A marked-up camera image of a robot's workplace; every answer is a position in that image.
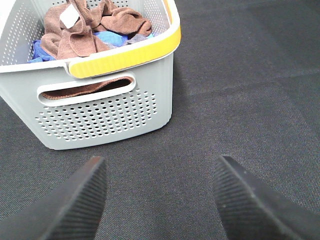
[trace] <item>brown towel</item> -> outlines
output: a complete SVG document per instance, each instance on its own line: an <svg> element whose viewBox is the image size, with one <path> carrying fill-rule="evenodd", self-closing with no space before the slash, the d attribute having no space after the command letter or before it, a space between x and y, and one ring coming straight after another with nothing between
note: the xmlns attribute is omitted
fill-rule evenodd
<svg viewBox="0 0 320 240"><path fill-rule="evenodd" d="M72 4L80 17L67 29L60 14ZM55 59L87 57L109 50L93 32L113 31L118 34L149 36L151 22L129 7L116 7L111 0L102 0L91 10L86 0L67 0L67 3L49 9L44 17L45 32L41 47Z"/></svg>
<svg viewBox="0 0 320 240"><path fill-rule="evenodd" d="M107 90L117 89L124 86L129 85L133 82L133 78L126 76L126 77L119 77L115 79L111 79L108 81L102 81L90 85L84 86L77 86L65 89L59 89L54 91L46 91L42 93L46 99L50 100L59 100L59 99L66 99L86 94L93 94L99 93Z"/></svg>

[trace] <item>plastic basket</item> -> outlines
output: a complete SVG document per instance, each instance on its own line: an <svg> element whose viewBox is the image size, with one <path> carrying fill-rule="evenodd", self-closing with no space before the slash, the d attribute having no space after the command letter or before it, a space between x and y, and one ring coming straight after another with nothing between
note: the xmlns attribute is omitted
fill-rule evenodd
<svg viewBox="0 0 320 240"><path fill-rule="evenodd" d="M87 0L94 8L100 0ZM48 148L106 144L163 127L172 114L173 52L181 39L173 0L121 0L151 20L155 37L88 57L26 63L43 18L65 0L16 0L0 39L0 94ZM130 76L126 87L59 100L44 91Z"/></svg>

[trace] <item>blue towel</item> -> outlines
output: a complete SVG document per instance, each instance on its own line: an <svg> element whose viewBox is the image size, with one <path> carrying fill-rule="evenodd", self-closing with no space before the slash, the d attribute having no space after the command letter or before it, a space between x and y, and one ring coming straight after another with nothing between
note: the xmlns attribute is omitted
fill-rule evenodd
<svg viewBox="0 0 320 240"><path fill-rule="evenodd" d="M41 40L33 41L33 58L28 63L39 63L56 60L53 56L46 53L40 46Z"/></svg>
<svg viewBox="0 0 320 240"><path fill-rule="evenodd" d="M128 40L128 36L121 36L113 31L100 31L95 32L96 35L103 43L111 44L115 47L121 47Z"/></svg>

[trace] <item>floor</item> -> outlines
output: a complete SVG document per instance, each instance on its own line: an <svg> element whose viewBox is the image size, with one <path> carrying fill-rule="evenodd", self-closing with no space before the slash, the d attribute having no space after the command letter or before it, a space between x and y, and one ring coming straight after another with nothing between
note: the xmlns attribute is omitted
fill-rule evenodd
<svg viewBox="0 0 320 240"><path fill-rule="evenodd" d="M320 214L320 3L175 2L182 42L162 129L54 151L0 100L0 220L97 155L108 185L97 240L226 240L212 187L220 154Z"/></svg>

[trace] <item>towel tag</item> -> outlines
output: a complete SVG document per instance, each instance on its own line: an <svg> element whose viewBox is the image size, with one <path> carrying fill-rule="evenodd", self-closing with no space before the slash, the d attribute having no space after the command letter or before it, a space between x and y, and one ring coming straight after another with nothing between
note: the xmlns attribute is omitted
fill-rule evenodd
<svg viewBox="0 0 320 240"><path fill-rule="evenodd" d="M66 26L67 29L72 28L76 22L78 21L80 15L77 11L77 9L70 4L63 13L60 15L60 20L63 22L63 24Z"/></svg>

